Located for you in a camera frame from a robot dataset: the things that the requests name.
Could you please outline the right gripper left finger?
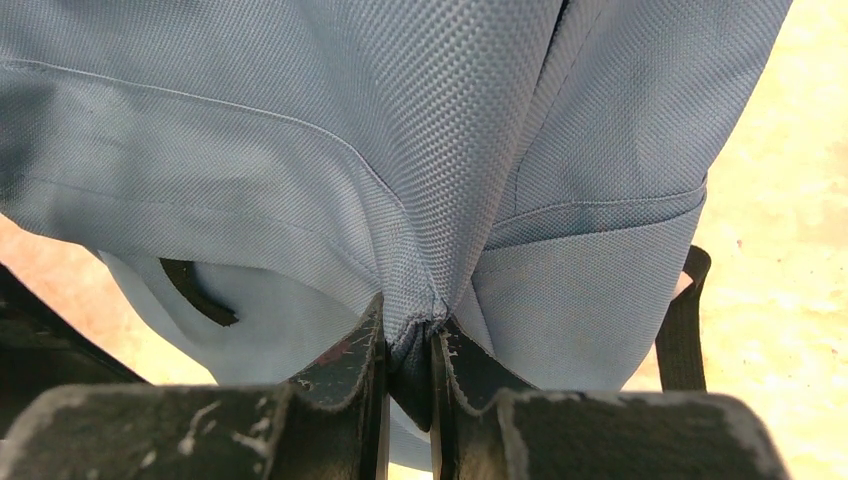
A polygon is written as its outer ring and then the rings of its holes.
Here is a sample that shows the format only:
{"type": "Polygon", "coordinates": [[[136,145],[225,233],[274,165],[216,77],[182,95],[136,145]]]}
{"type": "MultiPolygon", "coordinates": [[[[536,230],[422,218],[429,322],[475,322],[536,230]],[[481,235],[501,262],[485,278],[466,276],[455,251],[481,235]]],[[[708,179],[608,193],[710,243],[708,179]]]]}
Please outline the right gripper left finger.
{"type": "Polygon", "coordinates": [[[13,423],[5,479],[382,479],[388,400],[381,296],[278,385],[69,385],[13,423]]]}

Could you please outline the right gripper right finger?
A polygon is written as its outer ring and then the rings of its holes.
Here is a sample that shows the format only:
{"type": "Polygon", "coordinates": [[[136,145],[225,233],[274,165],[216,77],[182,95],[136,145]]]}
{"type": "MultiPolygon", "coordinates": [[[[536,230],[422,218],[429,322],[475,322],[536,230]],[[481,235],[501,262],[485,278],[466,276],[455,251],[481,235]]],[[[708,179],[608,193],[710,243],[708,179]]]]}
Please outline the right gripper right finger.
{"type": "Polygon", "coordinates": [[[705,393],[537,389],[454,321],[431,343],[438,479],[785,479],[760,419],[705,393]]]}

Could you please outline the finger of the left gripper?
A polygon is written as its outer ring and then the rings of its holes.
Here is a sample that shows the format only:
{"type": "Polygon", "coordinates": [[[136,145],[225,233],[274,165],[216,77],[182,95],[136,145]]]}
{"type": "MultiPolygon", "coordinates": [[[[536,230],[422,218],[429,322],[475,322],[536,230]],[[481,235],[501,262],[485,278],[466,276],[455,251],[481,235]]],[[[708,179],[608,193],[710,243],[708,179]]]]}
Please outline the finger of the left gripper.
{"type": "Polygon", "coordinates": [[[69,384],[145,383],[1,267],[1,433],[43,392],[69,384]]]}

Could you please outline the blue grey backpack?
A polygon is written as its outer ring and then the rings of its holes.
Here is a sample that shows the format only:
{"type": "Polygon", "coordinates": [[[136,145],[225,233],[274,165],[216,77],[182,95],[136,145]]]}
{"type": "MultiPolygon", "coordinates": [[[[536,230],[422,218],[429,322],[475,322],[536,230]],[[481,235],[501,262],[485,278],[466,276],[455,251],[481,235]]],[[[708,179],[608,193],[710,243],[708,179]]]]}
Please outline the blue grey backpack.
{"type": "Polygon", "coordinates": [[[5,1],[1,211],[78,244],[220,384],[384,299],[391,458],[430,460],[448,318],[617,391],[786,1],[5,1]]]}

